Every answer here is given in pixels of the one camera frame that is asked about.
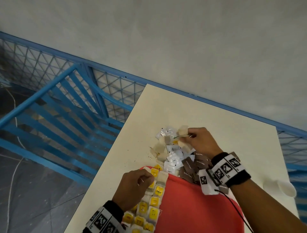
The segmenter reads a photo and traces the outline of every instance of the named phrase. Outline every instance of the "wristband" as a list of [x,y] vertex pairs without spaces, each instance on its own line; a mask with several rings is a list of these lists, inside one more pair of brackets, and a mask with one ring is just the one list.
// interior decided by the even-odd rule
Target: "wristband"
[[241,163],[233,156],[222,152],[211,160],[213,164],[212,172],[221,184],[227,187],[241,184],[251,178]]

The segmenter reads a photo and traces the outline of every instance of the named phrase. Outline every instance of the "blue chair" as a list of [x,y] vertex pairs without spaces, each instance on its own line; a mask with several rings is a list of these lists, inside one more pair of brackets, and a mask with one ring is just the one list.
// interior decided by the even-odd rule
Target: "blue chair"
[[[104,104],[102,107],[100,107],[100,104],[96,104],[77,78],[77,73],[88,83],[96,96],[100,96],[102,99],[108,100],[112,104],[131,112],[131,106],[115,100],[103,92],[89,78],[87,71],[81,65],[75,64],[0,119],[0,130],[5,130],[18,136],[21,140],[27,142],[28,145],[31,145],[31,147],[43,149],[56,156],[57,162],[1,138],[0,147],[42,164],[78,183],[89,186],[124,124],[109,118]],[[85,99],[81,98],[76,92],[75,86],[80,90]],[[74,100],[69,99],[63,93],[64,88],[72,97],[71,99]],[[43,100],[46,104],[44,106],[37,104],[39,99]],[[57,114],[51,114],[50,109],[56,111]],[[29,111],[41,116],[41,119],[48,122],[50,127],[34,119],[28,114]],[[13,122],[11,123],[15,117],[18,122],[44,134],[50,141],[60,145],[60,147],[54,146],[43,138],[16,127]],[[59,117],[68,122],[69,125],[60,121]],[[72,169],[70,166],[63,165],[65,163],[71,164],[78,169]]]

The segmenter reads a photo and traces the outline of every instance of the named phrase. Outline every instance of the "blue frame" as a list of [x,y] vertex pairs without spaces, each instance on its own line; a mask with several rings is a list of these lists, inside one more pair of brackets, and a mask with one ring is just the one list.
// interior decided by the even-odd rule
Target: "blue frame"
[[141,78],[141,77],[138,77],[138,76],[135,76],[135,75],[132,75],[132,74],[129,74],[129,73],[126,73],[126,72],[105,66],[105,65],[102,65],[102,64],[99,64],[99,63],[94,62],[94,61],[90,61],[90,60],[83,59],[83,58],[80,58],[80,57],[77,57],[77,56],[73,56],[73,55],[70,55],[70,54],[67,54],[67,53],[64,53],[64,52],[61,52],[61,51],[58,51],[58,50],[55,50],[55,49],[52,49],[52,48],[49,48],[49,47],[46,47],[46,46],[43,46],[43,45],[40,45],[40,44],[33,43],[31,41],[27,41],[27,40],[6,34],[4,32],[0,32],[0,38],[2,38],[4,40],[12,41],[12,42],[20,43],[21,45],[24,45],[24,46],[33,47],[37,50],[41,50],[41,51],[44,51],[46,53],[54,54],[54,55],[59,56],[59,57],[63,57],[65,59],[71,60],[73,62],[80,63],[84,67],[89,66],[89,67],[92,67],[92,68],[95,68],[95,69],[98,69],[98,70],[103,70],[105,72],[108,72],[108,73],[111,73],[111,74],[114,74],[114,75],[118,75],[120,77],[125,77],[125,78],[127,78],[131,81],[135,81],[137,83],[141,83],[141,84],[144,84],[144,85],[150,84],[150,85],[153,85],[153,86],[156,86],[156,87],[160,87],[162,89],[165,89],[165,90],[168,90],[168,91],[171,91],[171,92],[174,92],[174,93],[177,93],[177,94],[180,94],[180,95],[183,95],[183,96],[186,96],[186,97],[189,97],[189,98],[192,98],[192,99],[195,99],[195,100],[198,100],[198,101],[201,101],[201,102],[204,102],[204,103],[207,103],[207,104],[210,104],[210,105],[222,108],[222,109],[225,109],[225,110],[228,110],[230,112],[234,112],[234,113],[240,114],[242,116],[246,116],[246,117],[249,117],[249,118],[252,118],[252,119],[255,119],[255,120],[270,124],[270,125],[273,125],[279,131],[286,131],[287,133],[294,134],[295,136],[307,139],[307,132],[306,131],[292,127],[292,126],[289,126],[289,125],[286,125],[286,124],[282,124],[282,123],[279,123],[279,122],[276,122],[276,121],[273,121],[273,120],[269,120],[267,118],[254,115],[254,114],[248,113],[248,112],[243,111],[243,110],[239,110],[239,109],[236,109],[236,108],[224,105],[224,104],[217,103],[217,102],[209,100],[209,99],[205,99],[205,98],[202,98],[202,97],[199,97],[199,96],[196,96],[196,95],[184,92],[184,91],[180,91],[178,89],[168,87],[168,86],[165,86],[165,85],[162,85],[162,84],[159,84],[159,83],[156,83],[156,82],[153,82],[153,81],[150,81],[150,80],[147,80],[147,79],[144,79],[144,78]]

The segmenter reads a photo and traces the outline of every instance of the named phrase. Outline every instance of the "chair backrest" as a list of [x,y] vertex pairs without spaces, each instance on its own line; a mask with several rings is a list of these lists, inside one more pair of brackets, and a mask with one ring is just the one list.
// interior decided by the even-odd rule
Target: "chair backrest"
[[[86,70],[75,64],[0,119],[0,130],[23,142],[14,144],[0,138],[0,147],[90,185],[123,126],[103,113],[91,90],[114,105],[132,110],[103,92]],[[17,127],[15,118],[27,130]]]

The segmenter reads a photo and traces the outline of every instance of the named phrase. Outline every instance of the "gray floor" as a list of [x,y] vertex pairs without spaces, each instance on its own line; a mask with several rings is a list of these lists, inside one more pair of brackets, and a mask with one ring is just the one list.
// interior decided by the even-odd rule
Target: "gray floor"
[[[5,155],[17,158],[9,152]],[[0,156],[1,233],[6,230],[10,181],[17,163]],[[22,162],[15,174],[8,232],[64,232],[86,190],[87,187],[40,164]]]

